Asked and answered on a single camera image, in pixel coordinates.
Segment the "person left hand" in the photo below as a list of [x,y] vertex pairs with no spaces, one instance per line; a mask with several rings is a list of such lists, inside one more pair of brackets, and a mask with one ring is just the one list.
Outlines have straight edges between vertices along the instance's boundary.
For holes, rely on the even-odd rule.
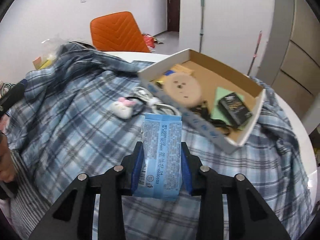
[[5,183],[12,182],[16,176],[16,170],[12,161],[11,152],[5,134],[1,132],[0,144],[0,179]]

